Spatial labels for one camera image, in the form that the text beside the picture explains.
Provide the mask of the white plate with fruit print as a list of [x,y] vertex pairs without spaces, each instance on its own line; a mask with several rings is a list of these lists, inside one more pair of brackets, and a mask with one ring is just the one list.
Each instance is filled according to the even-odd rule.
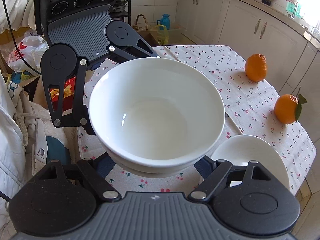
[[223,142],[213,152],[213,160],[225,159],[233,165],[246,166],[255,160],[267,168],[287,189],[289,176],[284,162],[273,146],[252,135],[236,135]]

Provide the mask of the large white bowl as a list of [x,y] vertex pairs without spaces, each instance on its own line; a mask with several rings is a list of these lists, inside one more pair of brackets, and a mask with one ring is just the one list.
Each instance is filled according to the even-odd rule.
[[223,101],[210,79],[170,59],[144,58],[117,65],[96,83],[88,108],[97,137],[117,146],[122,135],[208,144],[218,140],[225,124]]

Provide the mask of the white bowl pink flowers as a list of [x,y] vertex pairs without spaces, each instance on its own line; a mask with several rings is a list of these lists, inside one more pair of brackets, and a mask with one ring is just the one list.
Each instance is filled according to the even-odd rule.
[[142,177],[165,178],[193,166],[211,152],[216,139],[208,144],[196,146],[191,139],[170,137],[164,142],[144,139],[140,135],[131,135],[127,139],[122,135],[120,146],[114,141],[107,143],[99,137],[111,159],[120,167]]

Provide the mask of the white kitchen cabinets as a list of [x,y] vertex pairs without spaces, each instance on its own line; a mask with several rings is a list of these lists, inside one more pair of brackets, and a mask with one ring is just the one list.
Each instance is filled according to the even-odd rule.
[[242,58],[266,56],[267,80],[281,94],[319,96],[319,44],[287,16],[252,0],[178,0],[176,23],[195,44],[227,45]]

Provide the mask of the white red plastic bag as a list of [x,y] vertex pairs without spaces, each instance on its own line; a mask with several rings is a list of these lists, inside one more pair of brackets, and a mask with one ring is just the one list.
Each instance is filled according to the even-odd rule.
[[[47,41],[42,36],[27,36],[22,39],[17,46],[27,64],[40,73],[41,57],[49,48]],[[21,59],[16,48],[9,54],[7,64],[16,73],[26,70],[33,75],[37,75],[37,73],[30,69]]]

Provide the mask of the yellow plastic bag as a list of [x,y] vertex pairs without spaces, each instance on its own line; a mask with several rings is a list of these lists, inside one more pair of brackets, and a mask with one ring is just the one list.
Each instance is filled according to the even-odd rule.
[[160,46],[165,46],[169,43],[169,32],[165,26],[161,30],[160,25],[157,24],[151,28],[151,32],[155,35],[155,40]]

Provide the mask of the blue thermos jug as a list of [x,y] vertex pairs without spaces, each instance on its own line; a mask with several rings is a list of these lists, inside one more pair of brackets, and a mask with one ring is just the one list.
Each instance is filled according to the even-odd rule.
[[163,27],[165,26],[167,30],[170,29],[170,15],[169,14],[163,14],[162,18],[157,21],[157,24],[160,25],[160,29],[163,30]]

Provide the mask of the cardboard box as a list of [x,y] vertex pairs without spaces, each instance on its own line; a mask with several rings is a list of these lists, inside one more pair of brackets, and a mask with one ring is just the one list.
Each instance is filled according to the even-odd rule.
[[169,30],[154,26],[149,30],[140,28],[139,35],[152,47],[184,44],[188,39],[183,35],[180,25],[173,25]]

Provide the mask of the cherry print tablecloth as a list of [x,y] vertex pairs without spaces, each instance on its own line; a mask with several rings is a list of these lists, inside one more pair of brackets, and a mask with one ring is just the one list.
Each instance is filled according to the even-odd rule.
[[[273,113],[278,93],[266,80],[249,80],[244,73],[245,60],[228,46],[159,46],[160,57],[175,59],[202,72],[216,86],[226,110],[223,133],[215,146],[238,134],[259,137],[278,152],[289,175],[289,189],[296,194],[316,156],[316,147],[300,123],[285,125]],[[106,59],[85,84],[84,102],[97,81],[117,63]],[[78,129],[80,158],[95,159],[105,150],[97,137]],[[105,177],[121,194],[126,191],[184,192],[189,194],[202,178],[194,167],[168,178],[148,179],[136,176],[116,165]]]

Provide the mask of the white jacket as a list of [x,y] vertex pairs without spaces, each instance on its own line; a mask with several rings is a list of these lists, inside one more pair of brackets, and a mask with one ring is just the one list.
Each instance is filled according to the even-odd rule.
[[[1,0],[1,31],[35,29],[33,0]],[[12,198],[53,159],[73,164],[75,128],[56,128],[49,111],[30,102],[22,87],[1,79],[1,193]]]

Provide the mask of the orange with green leaves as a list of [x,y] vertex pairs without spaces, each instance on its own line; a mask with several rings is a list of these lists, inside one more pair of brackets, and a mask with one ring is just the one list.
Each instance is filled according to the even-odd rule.
[[300,94],[284,94],[278,98],[274,105],[274,114],[282,124],[292,124],[297,122],[301,112],[302,105],[308,103],[306,98]]

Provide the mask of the orange without leaves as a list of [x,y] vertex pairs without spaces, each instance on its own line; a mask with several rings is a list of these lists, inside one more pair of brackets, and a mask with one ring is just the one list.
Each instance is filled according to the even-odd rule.
[[267,63],[265,55],[254,54],[250,56],[245,63],[245,73],[251,81],[262,81],[267,75]]

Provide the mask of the green dish soap bottle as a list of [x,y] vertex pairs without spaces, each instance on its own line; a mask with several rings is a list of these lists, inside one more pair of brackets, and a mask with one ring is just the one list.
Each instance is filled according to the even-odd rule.
[[298,9],[299,0],[285,0],[285,1],[288,2],[287,7],[286,7],[286,12],[289,17],[294,19],[296,16],[297,9]]

